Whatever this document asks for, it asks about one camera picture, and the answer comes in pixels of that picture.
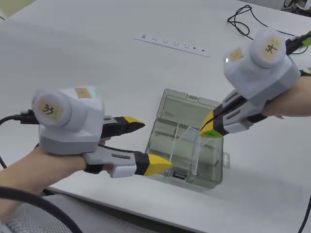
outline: finger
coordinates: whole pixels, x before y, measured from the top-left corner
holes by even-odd
[[[105,164],[104,167],[103,167],[103,170],[107,171],[108,174],[111,174],[112,169],[113,169],[113,165],[112,164]]]
[[[105,140],[100,140],[100,141],[99,141],[99,145],[101,145],[101,146],[104,146],[104,145],[105,145],[105,143],[106,143],[106,141],[105,141]]]

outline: white tabletop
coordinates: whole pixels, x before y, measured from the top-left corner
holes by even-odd
[[[249,40],[226,19],[243,5],[234,0],[37,0],[0,25],[1,115],[30,108],[39,87],[94,85],[106,114],[146,123],[108,145],[144,151],[165,88],[216,101],[233,89],[223,76],[223,55]],[[310,30],[311,18],[259,6],[254,13],[282,31]],[[250,14],[240,19],[252,36],[262,28]],[[141,33],[206,48],[210,58],[132,39]],[[310,54],[295,60],[310,66]],[[197,232],[296,232],[311,190],[310,123],[310,118],[270,118],[227,136],[231,169],[224,170],[223,183],[214,190],[160,177],[111,179],[83,172],[52,188]],[[1,155],[8,164],[37,143],[35,126],[17,124],[0,128]]]

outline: power outlet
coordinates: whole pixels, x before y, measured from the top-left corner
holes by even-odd
[[[148,42],[148,43],[155,44],[155,45],[164,46],[164,47],[175,49],[175,50],[197,54],[197,55],[204,56],[204,57],[209,57],[205,49],[197,47],[197,46],[193,46],[187,43],[181,43],[176,40],[162,39],[157,36],[150,36],[146,34],[142,34],[138,37],[134,37],[134,39]]]

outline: clear plastic case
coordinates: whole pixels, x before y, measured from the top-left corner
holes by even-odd
[[[198,135],[205,116],[218,106],[212,100],[165,90],[147,152],[170,160],[162,175],[208,189],[223,179],[223,139]]]

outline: handwritten label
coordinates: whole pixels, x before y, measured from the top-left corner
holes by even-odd
[[[281,48],[281,40],[276,36],[270,36],[264,44],[261,54],[268,61],[273,61],[276,57],[277,51]]]
[[[238,48],[234,50],[232,53],[230,53],[230,60],[231,62],[236,62],[237,60],[243,58],[243,52],[241,48]]]
[[[90,99],[90,98],[92,98],[92,96],[89,93],[87,88],[75,88],[74,91],[76,92],[79,99]]]
[[[41,99],[39,101],[38,111],[46,118],[53,121],[58,121],[63,114],[63,109],[59,105],[51,103],[46,99]]]

